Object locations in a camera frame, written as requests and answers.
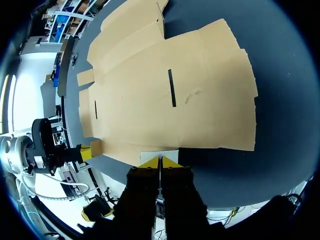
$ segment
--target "flattened cardboard box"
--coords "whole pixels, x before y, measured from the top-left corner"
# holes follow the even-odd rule
[[[114,143],[112,149],[128,144],[254,150],[255,78],[246,52],[223,19],[140,51],[86,91],[88,107],[80,101],[80,117],[89,123],[82,124],[83,131],[91,130],[104,144]],[[98,119],[92,110],[86,117],[88,108],[96,109]],[[110,156],[112,149],[106,149],[103,154]],[[113,158],[132,164],[129,155],[119,159],[120,149],[115,152]]]

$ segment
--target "yellow object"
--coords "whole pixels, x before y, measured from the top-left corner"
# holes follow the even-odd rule
[[[171,159],[167,158],[166,156],[162,156],[162,166],[164,169],[172,167],[172,168],[183,168],[180,164],[172,161]]]
[[[81,157],[82,161],[95,158],[102,154],[101,140],[90,142],[90,146],[81,145]]]
[[[158,162],[159,162],[159,157],[155,156],[151,160],[149,160],[146,163],[140,165],[139,168],[146,169],[146,168],[150,167],[150,168],[153,168],[153,169],[157,169],[158,168]]]
[[[80,153],[81,153],[82,161],[84,162],[92,158],[90,146],[81,145]]]
[[[151,160],[147,161],[146,163],[142,164],[139,166],[141,169],[146,169],[148,167],[157,169],[158,168],[158,162],[159,162],[159,157],[155,156]],[[163,168],[183,168],[183,166],[179,165],[178,163],[172,161],[171,159],[167,158],[166,156],[162,156],[162,164]]]

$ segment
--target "wire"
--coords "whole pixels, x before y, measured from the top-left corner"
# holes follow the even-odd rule
[[[225,221],[225,223],[223,224],[223,226],[226,226],[228,225],[230,222],[231,222],[231,219],[232,219],[232,214],[229,216],[229,219],[227,221]]]
[[[253,209],[261,209],[262,207],[254,207],[253,205],[250,205]]]
[[[226,220],[231,216],[231,214],[229,216],[213,216],[213,217],[207,217],[207,219],[211,220],[211,221],[222,221],[222,220]]]
[[[157,240],[159,240],[160,238],[161,238],[161,235],[162,235],[162,231],[163,230],[165,230],[165,229],[162,229],[162,230],[159,230],[159,231],[157,231],[154,235],[156,235],[157,233],[160,233],[160,235],[159,235],[159,237],[158,237],[158,239]]]
[[[243,210],[245,210],[246,206],[243,207],[243,209],[241,211],[237,211],[236,213],[241,213]]]
[[[35,196],[38,196],[39,198],[42,198],[42,199],[46,199],[46,200],[52,200],[52,201],[70,201],[70,200],[75,200],[75,199],[79,199],[79,198],[82,198],[83,196],[87,195],[89,192],[90,192],[90,187],[85,184],[85,183],[75,183],[75,182],[65,182],[65,181],[60,181],[60,180],[57,180],[51,176],[48,176],[48,175],[45,175],[43,174],[43,176],[46,176],[47,178],[50,178],[60,184],[64,184],[64,185],[70,185],[70,186],[83,186],[83,187],[86,187],[86,191],[79,194],[79,195],[73,195],[73,196],[66,196],[66,197],[51,197],[51,196],[44,196],[44,195],[41,195],[41,194],[38,194],[36,193],[31,187],[29,187],[26,182],[25,182],[25,179],[24,177],[27,176],[25,172],[21,172],[21,181],[23,183],[23,185],[25,186],[25,188],[30,192],[32,193],[33,195]]]

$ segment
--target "gray table surface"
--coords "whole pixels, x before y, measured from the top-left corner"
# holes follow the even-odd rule
[[[65,111],[70,141],[88,143],[79,118],[76,74],[90,69],[90,43],[103,19],[124,0],[110,0],[75,47],[78,59],[67,79]],[[192,166],[194,184],[210,208],[245,206],[283,194],[315,170],[320,146],[320,91],[316,67],[303,38],[271,0],[169,0],[165,37],[183,34],[224,18],[251,61],[256,98],[254,152],[180,149],[179,163]],[[106,156],[88,163],[126,183],[130,166]]]

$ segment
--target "small cardboard piece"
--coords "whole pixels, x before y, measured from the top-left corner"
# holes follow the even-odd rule
[[[76,78],[78,80],[79,87],[82,85],[93,83],[95,81],[94,72],[92,69],[78,73],[76,75]]]
[[[253,151],[255,77],[226,21],[164,39],[163,8],[145,1],[117,8],[90,46],[93,70],[78,74],[94,82],[79,93],[84,136],[134,166],[140,152],[179,147]]]
[[[90,146],[81,145],[80,153],[84,162],[102,155],[103,152],[101,140],[91,141]]]

